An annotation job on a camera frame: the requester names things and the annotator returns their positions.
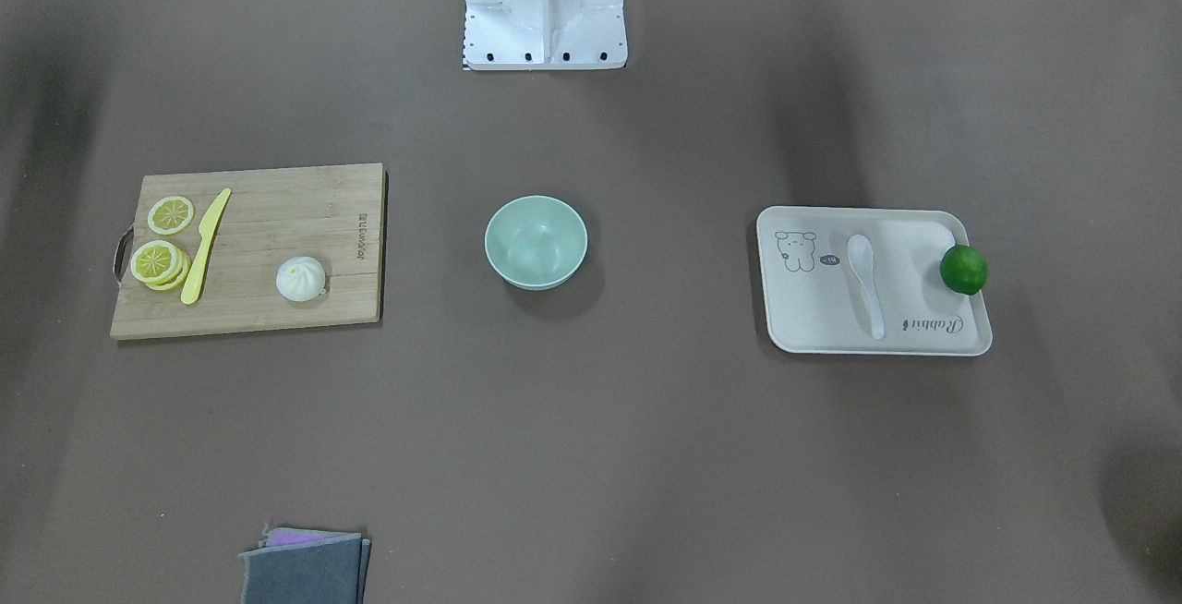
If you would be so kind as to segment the cream rabbit tray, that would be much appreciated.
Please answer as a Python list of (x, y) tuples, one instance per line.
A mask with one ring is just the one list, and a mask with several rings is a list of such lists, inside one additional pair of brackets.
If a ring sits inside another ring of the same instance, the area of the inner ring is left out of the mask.
[(983, 294), (940, 277), (970, 239), (941, 210), (768, 207), (756, 216), (766, 327), (790, 353), (979, 356), (993, 343)]

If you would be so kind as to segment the green lime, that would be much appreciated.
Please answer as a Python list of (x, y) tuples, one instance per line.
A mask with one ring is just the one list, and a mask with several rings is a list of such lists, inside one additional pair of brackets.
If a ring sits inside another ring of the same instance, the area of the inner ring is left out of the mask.
[(940, 277), (946, 288), (962, 295), (976, 295), (987, 284), (989, 268), (980, 251), (955, 245), (940, 260)]

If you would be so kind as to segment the yellow plastic knife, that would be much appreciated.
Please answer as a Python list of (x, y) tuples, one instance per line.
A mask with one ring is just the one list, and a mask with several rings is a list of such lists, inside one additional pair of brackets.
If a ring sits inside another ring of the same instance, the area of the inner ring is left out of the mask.
[(191, 267), (186, 277), (186, 284), (181, 291), (182, 305), (191, 306), (199, 301), (204, 288), (204, 280), (208, 267), (210, 267), (212, 245), (217, 235), (220, 222), (223, 220), (225, 208), (227, 208), (233, 190), (225, 187), (219, 193), (210, 207), (203, 213), (199, 221), (199, 251), (191, 259)]

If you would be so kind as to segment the lemon slice stack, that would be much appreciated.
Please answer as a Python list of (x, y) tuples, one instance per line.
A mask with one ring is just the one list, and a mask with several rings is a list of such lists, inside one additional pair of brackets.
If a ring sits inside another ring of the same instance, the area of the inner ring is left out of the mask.
[(186, 251), (164, 239), (152, 239), (139, 246), (131, 260), (132, 277), (157, 292), (181, 288), (191, 267), (193, 260)]

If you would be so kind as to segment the bamboo cutting board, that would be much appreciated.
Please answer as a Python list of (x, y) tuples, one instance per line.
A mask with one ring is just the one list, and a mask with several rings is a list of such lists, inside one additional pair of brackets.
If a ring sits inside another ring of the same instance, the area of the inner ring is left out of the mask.
[[(131, 274), (115, 301), (115, 340), (229, 335), (379, 322), (387, 207), (381, 163), (147, 175), (134, 217), (135, 245), (152, 241), (148, 213), (173, 195), (202, 217), (220, 191), (230, 197), (212, 240), (199, 301), (157, 292)], [(290, 301), (277, 290), (285, 260), (319, 260), (326, 291)]]

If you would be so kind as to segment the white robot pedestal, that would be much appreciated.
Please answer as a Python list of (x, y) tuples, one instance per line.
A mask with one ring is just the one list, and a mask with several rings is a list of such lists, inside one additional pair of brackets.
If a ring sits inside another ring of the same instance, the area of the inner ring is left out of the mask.
[(465, 0), (465, 70), (623, 69), (628, 52), (624, 0)]

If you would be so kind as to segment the white ceramic spoon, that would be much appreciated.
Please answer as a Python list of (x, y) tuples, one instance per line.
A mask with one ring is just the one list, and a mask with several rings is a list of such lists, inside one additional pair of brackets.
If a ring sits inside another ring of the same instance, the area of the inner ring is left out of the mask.
[(886, 336), (886, 319), (873, 279), (873, 243), (865, 235), (857, 234), (846, 242), (846, 258), (855, 279), (860, 284), (870, 323), (870, 335), (875, 340)]

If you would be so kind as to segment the lemon slice single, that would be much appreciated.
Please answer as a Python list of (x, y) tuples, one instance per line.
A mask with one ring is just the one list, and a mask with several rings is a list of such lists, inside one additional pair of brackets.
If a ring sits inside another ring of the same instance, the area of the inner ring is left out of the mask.
[(149, 209), (148, 228), (161, 236), (173, 236), (186, 230), (195, 216), (193, 200), (181, 195), (160, 199)]

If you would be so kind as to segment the mint green bowl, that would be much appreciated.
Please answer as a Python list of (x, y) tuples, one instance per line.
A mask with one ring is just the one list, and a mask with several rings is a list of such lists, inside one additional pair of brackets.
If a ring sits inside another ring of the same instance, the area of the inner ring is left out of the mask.
[(483, 234), (491, 269), (524, 291), (548, 291), (565, 284), (582, 267), (587, 242), (579, 213), (545, 195), (507, 201), (489, 217)]

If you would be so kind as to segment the grey folded cloth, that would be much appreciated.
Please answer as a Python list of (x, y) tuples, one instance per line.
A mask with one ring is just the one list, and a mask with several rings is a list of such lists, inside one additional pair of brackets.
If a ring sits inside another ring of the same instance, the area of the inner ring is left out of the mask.
[(240, 554), (241, 603), (363, 603), (371, 540), (358, 532), (264, 528)]

